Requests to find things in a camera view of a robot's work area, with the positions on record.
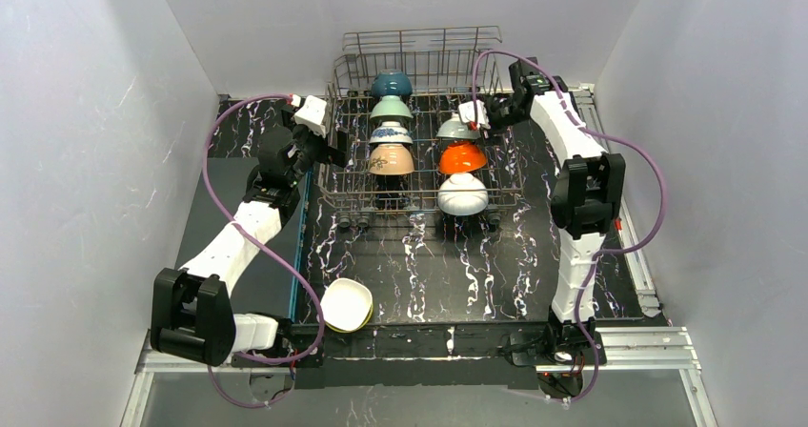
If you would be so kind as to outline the cream white round bowl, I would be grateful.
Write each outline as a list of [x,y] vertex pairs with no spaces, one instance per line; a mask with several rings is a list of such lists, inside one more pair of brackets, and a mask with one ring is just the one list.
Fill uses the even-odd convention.
[[368,171],[376,175],[405,175],[414,172],[414,160],[402,144],[380,144],[370,155]]

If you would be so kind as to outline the pale green shallow bowl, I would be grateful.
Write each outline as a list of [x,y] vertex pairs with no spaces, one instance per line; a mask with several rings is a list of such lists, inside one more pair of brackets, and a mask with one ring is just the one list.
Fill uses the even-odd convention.
[[463,122],[458,113],[445,120],[438,128],[436,138],[475,141],[480,138],[480,132],[472,130],[468,124]]

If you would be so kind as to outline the blue floral bowl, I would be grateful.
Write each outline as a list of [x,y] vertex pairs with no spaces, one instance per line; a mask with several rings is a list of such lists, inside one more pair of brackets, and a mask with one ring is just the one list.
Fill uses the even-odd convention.
[[410,131],[397,121],[383,121],[372,131],[369,140],[371,145],[379,144],[401,144],[410,146],[413,139]]

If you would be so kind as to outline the orange striped bowl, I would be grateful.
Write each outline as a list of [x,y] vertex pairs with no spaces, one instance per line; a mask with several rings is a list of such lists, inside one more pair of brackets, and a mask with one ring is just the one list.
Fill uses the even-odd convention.
[[469,173],[487,165],[486,154],[471,141],[451,143],[441,154],[438,170],[443,174]]

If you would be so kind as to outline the green celadon bowl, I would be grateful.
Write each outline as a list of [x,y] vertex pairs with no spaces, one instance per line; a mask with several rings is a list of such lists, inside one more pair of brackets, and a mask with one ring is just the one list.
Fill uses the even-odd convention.
[[370,119],[413,119],[410,108],[398,95],[384,95],[374,105]]

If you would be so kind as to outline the tan interior dark bowl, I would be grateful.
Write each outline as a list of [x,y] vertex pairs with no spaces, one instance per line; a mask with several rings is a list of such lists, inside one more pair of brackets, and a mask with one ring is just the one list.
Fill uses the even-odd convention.
[[374,78],[370,89],[371,96],[398,96],[409,98],[413,93],[413,85],[409,76],[400,70],[383,70]]

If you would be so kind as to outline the white ribbed bowl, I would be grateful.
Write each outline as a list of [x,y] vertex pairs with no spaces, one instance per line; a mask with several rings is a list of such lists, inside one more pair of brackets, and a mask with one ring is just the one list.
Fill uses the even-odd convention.
[[454,173],[440,185],[437,205],[443,213],[454,216],[479,214],[489,205],[489,194],[472,174]]

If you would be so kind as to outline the white square bowl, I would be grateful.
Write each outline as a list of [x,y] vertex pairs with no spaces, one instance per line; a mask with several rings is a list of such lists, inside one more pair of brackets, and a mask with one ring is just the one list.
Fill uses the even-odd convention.
[[374,310],[372,292],[360,282],[343,277],[326,288],[320,304],[324,321],[343,327],[354,320],[361,322],[369,311]]

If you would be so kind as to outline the yellow rimmed bowl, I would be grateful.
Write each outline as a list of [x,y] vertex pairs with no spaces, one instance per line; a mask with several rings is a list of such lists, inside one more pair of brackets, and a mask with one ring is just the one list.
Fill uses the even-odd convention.
[[374,314],[374,312],[373,312],[373,311],[369,311],[369,312],[368,312],[368,313],[365,315],[365,317],[362,319],[362,321],[361,321],[361,322],[358,322],[357,320],[354,320],[354,321],[353,321],[352,323],[350,323],[350,324],[349,324],[349,326],[347,326],[347,327],[343,327],[343,326],[341,326],[341,325],[333,324],[333,323],[331,323],[331,322],[330,322],[330,321],[328,321],[328,320],[326,320],[326,321],[325,321],[325,324],[326,324],[326,327],[327,327],[328,329],[330,329],[331,331],[334,331],[334,332],[340,333],[340,334],[349,334],[349,333],[354,333],[354,332],[359,331],[359,330],[360,330],[360,329],[362,329],[363,327],[365,327],[365,326],[366,326],[366,325],[367,325],[367,324],[370,322],[370,320],[372,319],[373,314]]

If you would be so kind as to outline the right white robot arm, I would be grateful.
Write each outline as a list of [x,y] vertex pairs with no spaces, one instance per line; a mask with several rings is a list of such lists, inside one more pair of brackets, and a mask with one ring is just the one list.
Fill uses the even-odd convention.
[[534,59],[517,59],[509,74],[513,94],[485,101],[488,127],[502,131],[531,121],[550,144],[559,167],[550,211],[560,241],[550,318],[559,324],[587,322],[595,314],[588,276],[619,215],[625,161],[588,133],[569,92],[540,71]]

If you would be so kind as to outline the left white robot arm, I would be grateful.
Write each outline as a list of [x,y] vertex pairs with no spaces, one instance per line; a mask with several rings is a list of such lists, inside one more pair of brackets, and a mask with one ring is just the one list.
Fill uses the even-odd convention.
[[316,163],[346,166],[349,144],[342,130],[331,144],[305,125],[263,133],[235,214],[198,255],[156,276],[150,333],[154,350],[218,366],[235,353],[270,350],[278,337],[288,336],[291,322],[286,318],[235,313],[232,291],[293,216],[301,179]]

